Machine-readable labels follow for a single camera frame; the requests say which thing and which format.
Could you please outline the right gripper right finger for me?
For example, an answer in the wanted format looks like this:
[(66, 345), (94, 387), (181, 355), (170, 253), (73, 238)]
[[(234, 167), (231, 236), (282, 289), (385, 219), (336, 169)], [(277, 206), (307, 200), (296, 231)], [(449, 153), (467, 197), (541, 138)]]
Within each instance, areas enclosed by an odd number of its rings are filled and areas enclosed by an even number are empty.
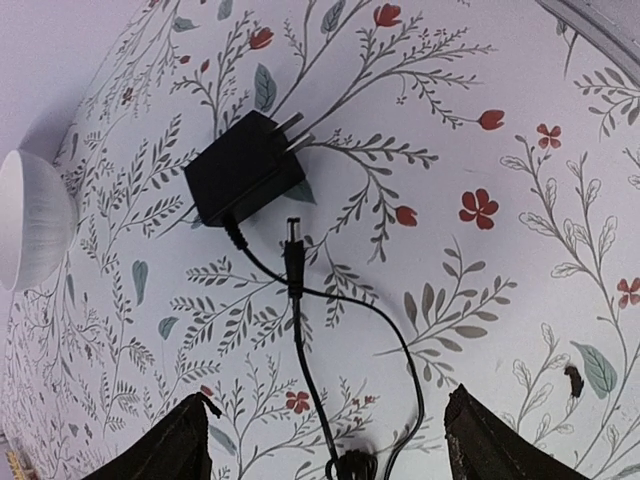
[(454, 480), (584, 478), (520, 437), (463, 385), (449, 395), (444, 427)]

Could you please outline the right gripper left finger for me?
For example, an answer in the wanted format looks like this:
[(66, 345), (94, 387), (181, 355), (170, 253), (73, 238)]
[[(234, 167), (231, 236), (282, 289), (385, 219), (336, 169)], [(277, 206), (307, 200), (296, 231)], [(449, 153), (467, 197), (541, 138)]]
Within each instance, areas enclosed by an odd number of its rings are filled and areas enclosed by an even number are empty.
[(220, 410), (203, 393), (185, 397), (134, 445), (86, 479), (209, 479), (210, 414), (219, 417)]

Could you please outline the black power adapter with cord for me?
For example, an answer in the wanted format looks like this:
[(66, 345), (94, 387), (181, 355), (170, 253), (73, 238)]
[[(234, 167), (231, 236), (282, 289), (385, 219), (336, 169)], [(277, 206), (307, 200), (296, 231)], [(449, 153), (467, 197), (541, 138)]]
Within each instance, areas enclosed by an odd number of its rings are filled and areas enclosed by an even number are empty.
[(325, 464), (326, 477), (373, 479), (378, 468), (375, 455), (360, 450), (340, 454), (337, 450), (305, 355), (302, 299), (311, 295), (367, 309), (386, 322), (404, 352), (409, 350), (407, 342), (393, 320), (378, 307), (364, 300), (305, 286), (305, 247), (299, 234), (299, 218), (292, 217), (287, 221), (283, 251), (285, 271), (282, 274), (276, 274), (258, 259), (240, 229), (241, 222), (304, 181), (305, 174), (296, 154), (310, 145), (314, 137), (310, 133), (301, 134), (293, 140), (286, 136), (287, 130), (302, 118), (301, 113), (296, 113), (286, 121), (276, 123), (258, 111), (249, 112), (186, 166), (185, 177), (202, 223), (207, 227), (224, 229), (236, 249), (259, 271), (287, 289), (298, 362), (329, 452)]

